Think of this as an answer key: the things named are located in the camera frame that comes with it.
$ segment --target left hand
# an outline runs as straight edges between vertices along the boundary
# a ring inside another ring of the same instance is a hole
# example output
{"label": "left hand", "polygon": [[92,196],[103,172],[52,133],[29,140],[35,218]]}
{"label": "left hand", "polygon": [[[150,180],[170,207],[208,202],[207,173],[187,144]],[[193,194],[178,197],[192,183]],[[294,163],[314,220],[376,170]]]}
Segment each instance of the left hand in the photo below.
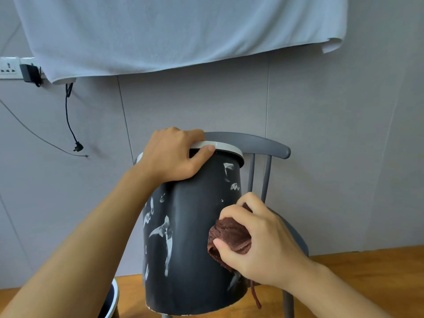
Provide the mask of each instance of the left hand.
{"label": "left hand", "polygon": [[182,131],[171,127],[155,131],[135,168],[148,172],[158,186],[164,182],[190,178],[215,151],[215,146],[207,145],[189,158],[191,145],[204,140],[205,134],[201,129]]}

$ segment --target hanging towel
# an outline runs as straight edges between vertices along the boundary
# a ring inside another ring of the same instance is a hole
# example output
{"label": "hanging towel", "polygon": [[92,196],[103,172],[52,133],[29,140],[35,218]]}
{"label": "hanging towel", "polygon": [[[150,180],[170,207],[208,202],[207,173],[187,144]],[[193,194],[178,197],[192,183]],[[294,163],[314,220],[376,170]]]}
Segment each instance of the hanging towel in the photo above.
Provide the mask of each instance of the hanging towel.
{"label": "hanging towel", "polygon": [[152,72],[345,37],[348,0],[14,0],[50,82]]}

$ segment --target brown towel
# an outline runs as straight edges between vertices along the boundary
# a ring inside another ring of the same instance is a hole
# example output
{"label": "brown towel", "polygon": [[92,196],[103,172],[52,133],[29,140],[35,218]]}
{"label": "brown towel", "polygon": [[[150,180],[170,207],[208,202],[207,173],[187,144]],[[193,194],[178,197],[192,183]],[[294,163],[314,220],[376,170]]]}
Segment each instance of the brown towel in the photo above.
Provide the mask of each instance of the brown towel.
{"label": "brown towel", "polygon": [[[252,210],[247,206],[246,203],[243,204],[243,207],[248,211],[252,212]],[[224,218],[221,220],[217,220],[215,225],[211,227],[209,230],[209,238],[208,238],[208,253],[218,261],[221,266],[233,272],[233,268],[228,266],[224,261],[222,261],[221,256],[219,255],[218,249],[216,249],[213,244],[213,240],[219,238],[223,240],[232,251],[237,252],[239,254],[246,254],[252,245],[252,237],[249,234],[249,231],[246,229],[244,225],[241,225],[233,218]],[[250,281],[250,286],[252,290],[253,298],[256,301],[256,305],[259,309],[262,308],[255,292],[254,282]]]}

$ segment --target right hand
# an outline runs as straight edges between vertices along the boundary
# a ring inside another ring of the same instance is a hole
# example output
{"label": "right hand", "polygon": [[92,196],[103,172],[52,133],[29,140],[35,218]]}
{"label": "right hand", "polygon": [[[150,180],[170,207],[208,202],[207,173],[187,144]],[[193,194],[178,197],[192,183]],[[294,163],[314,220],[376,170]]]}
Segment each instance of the right hand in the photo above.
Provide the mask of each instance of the right hand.
{"label": "right hand", "polygon": [[[242,207],[247,203],[253,213]],[[253,193],[243,195],[236,205],[221,211],[220,219],[233,218],[252,236],[252,246],[245,255],[237,254],[222,240],[215,239],[221,259],[244,277],[261,284],[290,290],[314,262],[306,257],[281,219]]]}

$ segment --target hand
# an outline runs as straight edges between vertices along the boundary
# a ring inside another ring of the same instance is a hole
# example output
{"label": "hand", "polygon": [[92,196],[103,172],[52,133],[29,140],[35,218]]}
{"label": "hand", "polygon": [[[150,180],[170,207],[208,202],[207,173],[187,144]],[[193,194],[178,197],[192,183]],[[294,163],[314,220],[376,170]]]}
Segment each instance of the hand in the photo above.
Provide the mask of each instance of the hand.
{"label": "hand", "polygon": [[215,151],[215,146],[207,145],[189,158],[191,145],[204,140],[205,135],[201,129],[181,131],[171,127],[155,131],[135,167],[148,171],[157,186],[164,182],[190,178]]}
{"label": "hand", "polygon": [[[253,213],[241,206],[247,203]],[[290,292],[305,273],[314,267],[300,250],[281,219],[253,193],[243,195],[236,205],[221,211],[220,219],[233,218],[252,236],[252,246],[245,255],[237,254],[220,239],[214,244],[221,259],[244,277]]]}

